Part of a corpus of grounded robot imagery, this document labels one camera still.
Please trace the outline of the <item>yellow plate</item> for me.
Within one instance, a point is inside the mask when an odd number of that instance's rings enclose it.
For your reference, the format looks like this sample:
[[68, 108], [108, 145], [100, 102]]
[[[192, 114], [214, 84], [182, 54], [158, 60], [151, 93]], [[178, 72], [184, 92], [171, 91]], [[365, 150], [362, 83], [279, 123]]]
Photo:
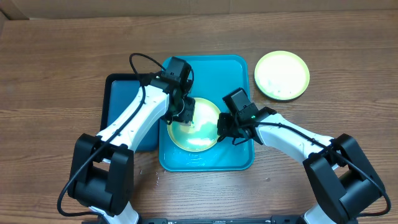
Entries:
[[305, 92], [310, 83], [310, 72], [298, 55], [278, 50], [260, 58], [254, 69], [254, 81], [267, 97], [290, 101]]
[[221, 111], [209, 100], [195, 98], [193, 121], [167, 125], [172, 142], [188, 152], [202, 152], [213, 147], [219, 138], [217, 122]]

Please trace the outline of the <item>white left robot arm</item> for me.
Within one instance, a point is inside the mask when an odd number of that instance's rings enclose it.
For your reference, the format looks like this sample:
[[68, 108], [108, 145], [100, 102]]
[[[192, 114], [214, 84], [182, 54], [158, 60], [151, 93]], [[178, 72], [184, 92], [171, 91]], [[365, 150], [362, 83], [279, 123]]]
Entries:
[[67, 194], [90, 208], [98, 223], [138, 223], [130, 203], [134, 188], [134, 154], [159, 119], [188, 123], [195, 99], [177, 86], [142, 86], [131, 104], [97, 135], [82, 134], [76, 141]]

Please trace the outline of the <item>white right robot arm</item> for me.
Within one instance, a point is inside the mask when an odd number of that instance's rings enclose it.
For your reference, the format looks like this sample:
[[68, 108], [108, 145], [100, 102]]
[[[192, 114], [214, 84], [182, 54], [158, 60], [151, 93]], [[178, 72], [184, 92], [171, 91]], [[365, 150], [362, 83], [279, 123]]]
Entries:
[[220, 141], [231, 137], [236, 144], [237, 138], [252, 139], [303, 165], [317, 203], [297, 217], [297, 223], [357, 223], [361, 217], [391, 211], [381, 178], [350, 135], [312, 133], [270, 108], [221, 113], [217, 128]]

